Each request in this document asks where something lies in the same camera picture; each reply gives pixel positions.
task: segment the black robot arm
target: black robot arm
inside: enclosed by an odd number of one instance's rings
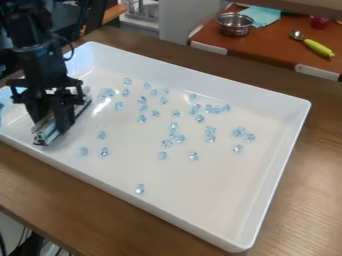
[[[90,101],[83,95],[82,81],[67,76],[61,38],[50,32],[52,18],[45,1],[0,0],[0,23],[25,74],[7,83],[13,102],[25,104],[35,123],[34,143],[48,145],[75,123],[76,107]],[[18,87],[26,90],[18,93]]]

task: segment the red object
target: red object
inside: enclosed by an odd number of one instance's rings
[[[311,16],[311,27],[315,29],[325,29],[327,27],[328,18]]]

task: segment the wooden table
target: wooden table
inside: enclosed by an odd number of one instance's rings
[[[310,100],[311,112],[247,256],[342,255],[340,83],[107,27],[78,43],[86,41]],[[230,255],[3,143],[0,209],[76,255]]]
[[[222,13],[243,9],[233,5]],[[335,56],[322,58],[304,44],[290,39],[291,29],[298,29],[306,38],[332,49]],[[309,16],[283,14],[280,20],[265,28],[251,28],[248,36],[233,38],[218,33],[213,18],[190,38],[190,45],[342,81],[342,25],[334,21],[329,21],[325,30],[317,30],[310,27]]]

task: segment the stainless steel bowl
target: stainless steel bowl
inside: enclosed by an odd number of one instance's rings
[[[217,17],[217,30],[226,36],[246,36],[254,20],[246,15],[230,12]]]

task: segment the blue gem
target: blue gem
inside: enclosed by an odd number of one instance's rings
[[[148,109],[148,106],[147,106],[147,105],[140,105],[140,106],[139,106],[139,111],[140,111],[140,112],[146,111],[147,109]]]
[[[124,97],[128,97],[129,96],[129,90],[128,89],[123,90],[121,95]]]
[[[136,188],[135,188],[135,193],[136,194],[143,194],[145,192],[145,186],[144,184],[139,184]]]
[[[169,135],[171,137],[177,135],[177,133],[178,133],[177,129],[174,129],[174,128],[173,129],[169,129]]]
[[[239,154],[243,151],[243,146],[242,145],[236,145],[233,149],[234,153]]]
[[[124,85],[127,86],[127,85],[131,85],[132,84],[132,79],[126,77],[124,78]]]
[[[177,117],[180,116],[180,112],[177,109],[176,110],[172,110],[171,116],[177,118]]]
[[[115,102],[115,110],[118,111],[123,108],[122,102]]]
[[[141,123],[141,124],[144,124],[146,123],[147,121],[147,118],[145,115],[140,115],[139,118],[138,118],[138,122]]]
[[[252,143],[255,140],[255,135],[253,133],[246,134],[245,140],[248,143]]]
[[[196,93],[191,93],[188,95],[189,100],[196,100],[197,99],[197,94]]]
[[[246,133],[246,129],[245,128],[242,128],[242,127],[239,127],[239,128],[236,128],[232,135],[234,137],[242,137],[244,134]]]
[[[167,104],[168,102],[169,102],[169,100],[168,100],[167,98],[165,98],[165,97],[161,97],[161,98],[160,98],[160,104],[165,105],[165,104]]]
[[[230,110],[230,105],[226,104],[226,105],[223,106],[221,111],[224,112],[224,111],[229,111],[229,110]]]
[[[198,110],[201,110],[202,106],[200,104],[195,104],[194,108],[197,108]]]
[[[213,106],[210,104],[205,105],[205,113],[209,114],[213,110]]]
[[[166,153],[166,152],[159,152],[159,153],[158,153],[158,158],[159,158],[160,160],[165,160],[165,159],[167,159],[167,153]]]
[[[147,99],[144,96],[141,96],[138,100],[138,103],[141,105],[145,105],[147,103]]]
[[[204,120],[205,120],[205,118],[204,118],[204,116],[202,116],[202,115],[197,115],[196,118],[195,118],[195,120],[196,120],[198,123],[203,123]]]
[[[89,154],[89,149],[87,147],[81,147],[79,153],[81,156],[87,156]]]
[[[199,109],[195,106],[192,106],[190,111],[189,111],[189,114],[190,115],[196,115],[198,113]]]
[[[162,141],[162,147],[164,148],[171,148],[172,144],[173,144],[172,141],[169,139]]]
[[[150,91],[150,95],[151,96],[156,96],[158,94],[158,90],[153,89],[152,91]]]
[[[211,126],[205,127],[205,133],[206,134],[214,134],[215,132],[216,132],[216,128],[211,127]]]
[[[214,134],[212,134],[212,133],[207,133],[207,134],[205,135],[205,141],[206,141],[206,142],[212,143],[212,142],[214,142],[215,140],[216,140],[216,137],[215,137]]]
[[[214,108],[211,110],[211,113],[220,114],[220,113],[221,113],[221,108],[220,108],[220,106],[214,107]]]
[[[165,88],[165,89],[162,90],[162,92],[163,92],[164,94],[169,94],[169,93],[170,93],[170,90],[169,90],[168,88]]]
[[[145,88],[146,90],[149,90],[149,89],[151,88],[151,85],[150,85],[149,83],[145,83],[145,84],[144,84],[144,88]]]
[[[153,116],[153,117],[159,117],[159,116],[160,116],[159,111],[157,111],[157,110],[152,110],[152,116]]]
[[[190,158],[191,160],[193,160],[193,161],[197,161],[199,157],[198,157],[198,154],[197,154],[196,152],[191,151],[191,152],[189,153],[189,158]]]
[[[105,131],[99,131],[97,134],[97,138],[100,140],[104,140],[107,137],[107,134]]]
[[[179,125],[176,122],[172,122],[169,124],[169,129],[178,129]]]
[[[115,95],[115,90],[113,90],[112,88],[107,88],[105,94],[106,94],[108,97],[113,97],[113,96]]]
[[[100,155],[103,157],[107,156],[108,155],[108,148],[107,147],[101,148]]]
[[[186,138],[184,135],[176,135],[173,136],[172,139],[177,143],[177,144],[181,144],[183,142],[185,142]]]

